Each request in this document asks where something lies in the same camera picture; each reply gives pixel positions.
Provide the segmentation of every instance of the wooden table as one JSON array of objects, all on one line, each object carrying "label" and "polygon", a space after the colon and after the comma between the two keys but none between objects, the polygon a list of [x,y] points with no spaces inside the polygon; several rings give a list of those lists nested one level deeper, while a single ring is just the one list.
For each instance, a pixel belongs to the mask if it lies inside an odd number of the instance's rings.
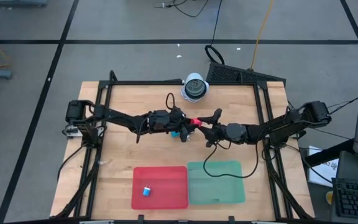
[{"label": "wooden table", "polygon": [[[94,101],[98,82],[83,82],[79,99]],[[127,114],[144,114],[165,109],[165,97],[172,92],[177,106],[187,117],[211,116],[222,108],[221,123],[258,124],[258,114],[252,86],[210,86],[208,94],[197,103],[185,101],[180,96],[181,86],[117,85],[112,88],[110,108]],[[284,114],[287,97],[282,82],[268,82],[268,91],[275,117]],[[267,121],[262,100],[264,119]],[[126,128],[108,123],[105,133],[101,165],[98,174],[92,219],[136,220],[139,214],[146,220],[274,220],[272,199],[265,161],[261,158],[262,143],[258,144],[259,166],[254,175],[244,179],[246,202],[238,204],[189,205],[183,210],[133,210],[131,209],[132,175],[137,166],[186,166],[190,161],[203,161],[211,153],[200,131],[191,135],[191,141],[182,143],[166,134],[146,134],[140,143],[136,135]],[[68,141],[65,158],[80,145],[80,138]],[[288,144],[298,147],[295,140]],[[289,191],[307,213],[314,216],[308,185],[300,153],[289,147],[281,150]],[[56,215],[78,189],[85,150],[82,150],[62,169],[57,185],[51,215]],[[243,175],[249,174],[256,162],[255,146],[232,145],[230,150],[217,150],[210,159],[241,162]],[[285,216],[281,191],[277,188],[282,217]],[[81,214],[85,214],[88,192],[84,194]]]}]

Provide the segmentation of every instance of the green tray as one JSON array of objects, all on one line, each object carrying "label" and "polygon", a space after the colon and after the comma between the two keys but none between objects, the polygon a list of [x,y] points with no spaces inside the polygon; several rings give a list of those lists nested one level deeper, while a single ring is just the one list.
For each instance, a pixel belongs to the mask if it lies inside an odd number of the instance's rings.
[{"label": "green tray", "polygon": [[[243,180],[235,177],[210,177],[204,162],[187,163],[189,202],[193,205],[211,203],[242,203],[246,200]],[[205,165],[213,175],[242,175],[239,161],[211,161]]]}]

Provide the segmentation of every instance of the white paper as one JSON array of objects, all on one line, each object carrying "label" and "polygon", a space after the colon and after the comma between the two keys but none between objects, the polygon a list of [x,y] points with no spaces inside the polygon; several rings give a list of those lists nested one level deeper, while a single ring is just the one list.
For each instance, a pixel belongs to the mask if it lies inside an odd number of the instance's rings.
[{"label": "white paper", "polygon": [[[313,155],[314,153],[321,152],[321,150],[319,150],[319,148],[317,148],[317,147],[310,146],[309,148],[310,148],[308,151],[309,156]],[[313,167],[313,169],[317,173],[321,174],[323,177],[327,178],[328,180],[331,180],[333,177],[336,176],[338,160],[339,159],[334,159],[332,161],[325,162],[323,164]],[[314,184],[324,185],[327,187],[333,187],[333,185],[331,183],[327,182],[326,180],[323,180],[315,172],[313,172],[313,170],[308,169],[308,173],[309,173],[309,182],[314,183]]]}]

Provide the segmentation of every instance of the small blue block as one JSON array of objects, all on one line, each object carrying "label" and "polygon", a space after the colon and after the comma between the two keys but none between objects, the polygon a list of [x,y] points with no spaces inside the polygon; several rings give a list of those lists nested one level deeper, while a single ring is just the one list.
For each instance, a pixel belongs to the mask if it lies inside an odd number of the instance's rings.
[{"label": "small blue block", "polygon": [[146,197],[148,197],[149,195],[150,195],[150,188],[148,188],[148,187],[145,187],[144,189],[143,189],[143,195],[144,196],[146,196]]},{"label": "small blue block", "polygon": [[174,137],[177,137],[179,136],[180,133],[178,131],[171,131],[171,136],[174,138]]}]

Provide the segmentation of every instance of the red tray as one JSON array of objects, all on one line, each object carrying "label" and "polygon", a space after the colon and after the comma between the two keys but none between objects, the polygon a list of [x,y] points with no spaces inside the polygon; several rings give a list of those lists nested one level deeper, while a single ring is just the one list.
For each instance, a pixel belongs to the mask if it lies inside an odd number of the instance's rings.
[{"label": "red tray", "polygon": [[[150,195],[143,195],[150,186]],[[136,167],[132,183],[133,209],[181,209],[188,206],[185,166]]]}]

